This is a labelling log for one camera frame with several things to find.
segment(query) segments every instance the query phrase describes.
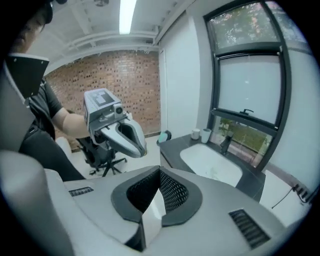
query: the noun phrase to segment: white ceiling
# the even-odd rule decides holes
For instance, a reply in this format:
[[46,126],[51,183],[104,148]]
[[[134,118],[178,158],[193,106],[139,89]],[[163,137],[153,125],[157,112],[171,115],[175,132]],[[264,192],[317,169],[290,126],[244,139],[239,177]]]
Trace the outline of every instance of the white ceiling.
[[115,50],[154,51],[155,38],[167,18],[185,0],[137,0],[131,33],[119,34],[120,0],[96,6],[95,0],[53,2],[53,20],[29,54],[49,58],[46,74],[76,59]]

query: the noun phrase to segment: floor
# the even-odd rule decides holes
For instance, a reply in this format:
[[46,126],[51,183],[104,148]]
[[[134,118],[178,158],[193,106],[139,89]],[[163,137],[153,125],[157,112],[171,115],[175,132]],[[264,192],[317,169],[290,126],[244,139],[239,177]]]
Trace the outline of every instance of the floor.
[[[116,168],[118,168],[121,172],[130,172],[136,169],[140,169],[146,166],[156,166],[160,165],[160,149],[157,145],[157,140],[159,136],[153,136],[146,138],[146,150],[147,154],[144,157],[141,158],[132,158],[127,155],[124,155],[120,152],[118,152],[115,155],[115,160],[121,159],[121,158],[126,158],[127,162],[120,162],[115,165]],[[86,178],[86,179],[93,179],[93,178],[98,178],[102,176],[103,170],[100,172],[97,172],[94,175],[90,175],[90,171],[93,170],[90,165],[88,165],[85,161],[85,155],[82,151],[72,153],[70,161],[74,165],[74,167]],[[113,173],[110,170],[107,173],[108,176],[112,176]]]

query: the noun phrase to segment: brick wall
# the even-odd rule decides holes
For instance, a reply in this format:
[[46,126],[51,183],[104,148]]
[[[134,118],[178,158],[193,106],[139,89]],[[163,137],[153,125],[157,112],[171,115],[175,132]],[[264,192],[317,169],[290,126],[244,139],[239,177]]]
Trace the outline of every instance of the brick wall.
[[[62,66],[46,76],[67,110],[83,115],[84,92],[107,88],[141,125],[144,134],[160,131],[160,82],[157,52],[112,51],[92,55]],[[78,143],[66,137],[71,149]]]

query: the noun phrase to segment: white wall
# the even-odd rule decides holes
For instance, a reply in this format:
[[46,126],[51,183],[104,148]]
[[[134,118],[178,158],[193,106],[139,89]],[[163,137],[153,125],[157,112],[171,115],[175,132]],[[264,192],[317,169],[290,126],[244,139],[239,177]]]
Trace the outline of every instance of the white wall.
[[283,180],[270,171],[265,171],[265,182],[259,203],[272,212],[285,227],[304,218],[311,208],[311,204],[301,203],[294,191],[286,196],[290,189],[291,187]]
[[270,162],[313,191],[320,182],[320,72],[309,54],[289,50],[289,57],[290,109]]
[[199,106],[197,127],[206,128],[210,113],[213,90],[212,54],[204,16],[232,0],[196,0],[186,10],[189,17],[189,27],[196,34],[197,55],[200,67],[198,78]]
[[[193,32],[184,14],[160,42],[159,64],[165,64],[159,68],[161,121],[167,115],[167,129],[172,138],[190,134],[197,126],[200,67]],[[167,109],[163,108],[165,99]]]
[[167,100],[166,107],[161,100],[161,122],[165,123],[167,114],[167,128],[173,138],[190,134],[195,127],[207,127],[213,66],[203,16],[229,2],[231,0],[196,0],[160,41],[160,53],[165,51],[166,63],[166,85],[162,82],[164,68],[160,67],[160,93],[161,98]]

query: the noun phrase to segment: white cup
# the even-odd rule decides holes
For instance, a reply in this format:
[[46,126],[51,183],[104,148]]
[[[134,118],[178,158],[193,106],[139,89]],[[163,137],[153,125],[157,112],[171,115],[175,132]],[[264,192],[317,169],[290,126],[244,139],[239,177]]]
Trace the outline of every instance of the white cup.
[[201,142],[202,143],[207,143],[211,135],[211,130],[210,129],[203,129],[201,132]]
[[200,137],[200,129],[198,128],[193,129],[191,132],[191,139],[198,140],[199,137]]

